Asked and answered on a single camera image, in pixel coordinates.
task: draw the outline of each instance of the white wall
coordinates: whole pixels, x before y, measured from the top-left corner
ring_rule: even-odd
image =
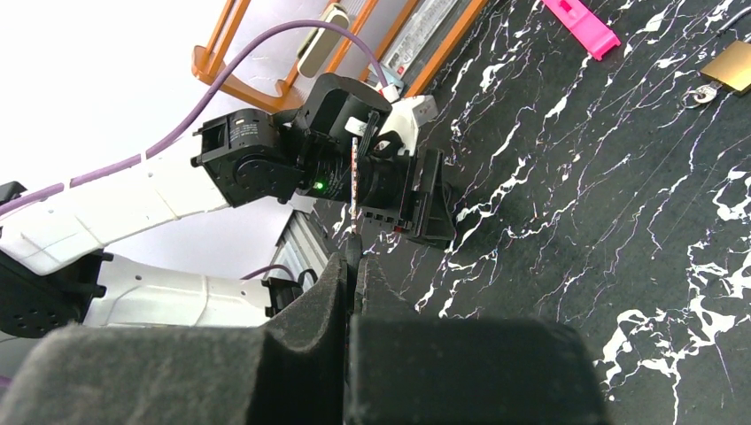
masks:
[[[274,1],[253,3],[269,8]],[[168,133],[206,90],[190,73],[190,57],[195,44],[208,41],[223,5],[2,2],[0,182],[46,186],[130,156]],[[242,107],[220,93],[202,118]],[[111,251],[238,277],[268,263],[289,213],[264,199],[153,229]]]

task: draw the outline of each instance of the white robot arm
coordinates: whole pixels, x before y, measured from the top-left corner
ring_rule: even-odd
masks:
[[[353,97],[355,100],[348,101],[350,104],[335,104],[335,108],[321,108],[329,100],[325,96],[319,97],[318,111],[324,112],[319,112],[317,116],[349,113],[347,118],[351,118],[360,108],[360,116],[355,118],[367,121],[362,113],[368,111],[368,102],[360,100],[364,96]],[[360,104],[352,107],[352,102]],[[373,149],[383,151],[390,143],[397,143],[399,150],[395,158],[405,158],[400,160],[406,161],[411,173],[417,175],[414,157],[418,130],[421,124],[436,116],[435,102],[432,97],[413,97],[386,106],[390,111],[377,130],[379,135],[391,136],[380,142],[376,137],[375,143],[378,145]],[[298,119],[305,112],[309,110],[304,105],[296,114]],[[318,149],[316,143],[320,143],[321,138],[325,139],[324,148],[332,143],[329,135],[321,136],[325,131],[319,131],[319,138],[313,143],[310,143],[310,139],[314,130],[293,133],[295,126],[305,128],[305,122],[287,122],[283,126],[289,131],[285,136],[288,141],[302,145],[302,142],[296,141],[306,139],[311,151]],[[326,131],[334,134],[336,126],[332,124],[330,128],[333,129],[327,127]],[[257,143],[269,144],[265,140],[258,140]],[[0,292],[3,292],[0,298],[5,299],[0,300],[0,330],[9,335],[39,337],[69,321],[93,327],[248,327],[257,326],[274,314],[275,295],[270,294],[271,289],[264,287],[265,281],[260,279],[227,280],[185,274],[102,253],[108,244],[148,228],[191,214],[209,213],[253,200],[249,197],[249,200],[238,203],[228,195],[227,187],[219,184],[217,176],[212,175],[205,166],[196,166],[195,160],[191,164],[190,159],[197,155],[203,155],[199,158],[205,159],[213,154],[206,145],[205,134],[183,137],[142,164],[80,187],[66,189],[54,197],[21,207],[0,218],[0,280],[4,284],[4,290],[0,286]],[[320,152],[298,152],[297,155],[308,155],[306,160],[309,162],[296,164],[306,173],[310,170],[320,171],[319,165],[333,158],[333,154],[322,155]],[[378,164],[387,162],[386,159],[377,161]],[[339,174],[333,177],[341,180],[347,170],[338,171]],[[253,182],[262,175],[256,174]],[[405,190],[412,186],[407,181],[403,183]],[[382,188],[376,186],[381,183],[375,177],[371,182],[372,188],[366,187],[363,191],[377,194]],[[312,193],[317,186],[307,177],[301,183],[295,182],[295,187],[307,190],[304,195],[334,197],[325,190],[319,194]],[[267,195],[279,197],[274,193]],[[412,199],[411,195],[397,195],[399,199]],[[419,205],[429,204],[422,198],[419,202]],[[399,212],[406,214],[404,222],[388,221],[383,216],[376,216],[375,220],[393,227],[401,225],[413,232],[413,236],[418,236],[418,232],[424,233],[425,228],[416,226],[417,221],[411,228],[405,223],[409,225],[412,217],[423,220],[427,217],[427,210],[424,207],[414,209],[401,201],[400,204]]]

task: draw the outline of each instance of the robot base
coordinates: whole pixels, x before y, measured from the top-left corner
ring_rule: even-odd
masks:
[[[388,227],[415,243],[444,250],[456,237],[450,212],[451,186],[443,181],[444,153],[426,149],[410,164],[413,185],[406,185],[398,211],[362,207],[366,221]]]

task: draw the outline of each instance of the white vein pattern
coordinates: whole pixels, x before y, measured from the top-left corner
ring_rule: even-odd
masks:
[[[725,408],[739,387],[721,342],[751,330],[751,124],[735,118],[751,97],[691,111],[678,99],[731,42],[715,36],[722,21],[750,4],[602,2],[592,9],[623,43],[603,62],[539,1],[489,9],[421,144],[444,149],[461,182],[459,236],[435,253],[382,231],[368,252],[401,257],[418,312],[579,329],[616,418],[652,391],[670,414],[628,422],[683,423],[699,403],[682,397],[692,361],[719,365],[707,397]],[[646,376],[664,388],[633,385]],[[715,423],[740,423],[727,421]]]

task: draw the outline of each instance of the black mount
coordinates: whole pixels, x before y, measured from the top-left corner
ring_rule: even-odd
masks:
[[[18,182],[0,186],[0,205],[25,190]],[[0,331],[41,338],[52,329],[82,322],[91,300],[105,295],[97,278],[102,261],[111,259],[103,251],[92,252],[53,274],[39,276],[0,251]]]
[[[303,288],[297,282],[287,281],[276,277],[269,277],[261,281],[264,288],[268,288],[268,294],[271,297],[271,306],[266,307],[266,317],[274,317],[281,312],[292,301],[303,295]]]

